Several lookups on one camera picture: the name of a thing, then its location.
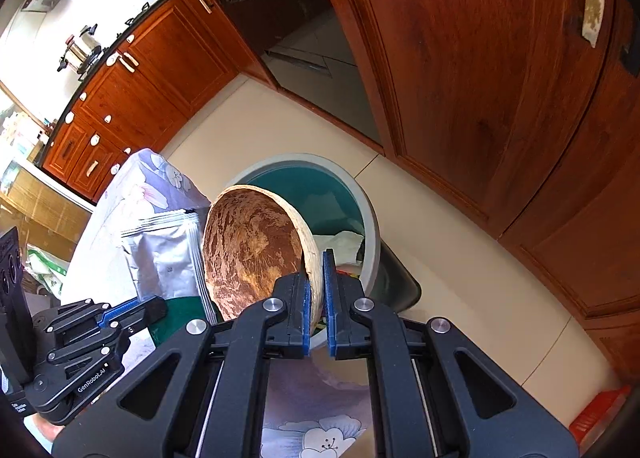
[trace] blue gripper pad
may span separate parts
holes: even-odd
[[[335,357],[335,311],[333,288],[336,279],[333,263],[333,252],[327,250],[322,253],[322,272],[324,274],[324,310],[326,312],[326,340],[329,345],[329,355]]]
[[[305,355],[309,355],[311,342],[311,284],[305,281],[305,301],[302,311],[302,348]]]
[[[104,314],[102,314],[102,320],[98,323],[98,326],[100,328],[106,328],[107,326],[109,326],[109,323],[113,319],[115,319],[119,315],[122,315],[127,310],[135,308],[139,304],[140,300],[137,297],[134,297],[133,299],[129,299],[124,303],[120,303],[119,305],[114,306],[113,308],[107,310]]]

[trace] silver screw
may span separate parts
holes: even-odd
[[[442,317],[436,317],[431,321],[431,329],[436,333],[447,333],[451,330],[451,323]]]
[[[187,323],[187,332],[191,335],[200,335],[207,329],[207,323],[202,319],[192,319]]]
[[[368,297],[361,297],[353,302],[353,307],[361,312],[368,312],[369,310],[373,310],[373,301]]]
[[[264,300],[262,307],[267,312],[277,312],[278,310],[280,310],[280,308],[283,307],[283,305],[284,303],[282,302],[281,299],[278,299],[277,297],[270,297]]]

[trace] silver foil packet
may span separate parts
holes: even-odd
[[[138,220],[120,234],[138,298],[200,296],[205,316],[216,324],[202,260],[202,228],[197,212],[184,209]]]

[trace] red object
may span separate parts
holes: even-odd
[[[574,435],[578,444],[581,443],[584,437],[587,436],[587,433],[604,418],[607,411],[611,409],[617,399],[619,399],[620,396],[628,396],[630,392],[631,386],[625,386],[619,390],[598,393],[569,426],[569,431]]]

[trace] trash can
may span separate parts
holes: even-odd
[[[395,307],[407,308],[417,302],[420,286],[386,245],[385,261],[392,268],[379,272],[381,240],[376,213],[362,187],[339,165],[314,154],[280,154],[245,169],[227,186],[237,184],[255,185],[283,197],[298,210],[312,234],[352,231],[363,235],[360,281],[365,295]],[[408,278],[391,283],[390,278],[397,276]],[[311,349],[325,343],[325,330],[311,337]]]

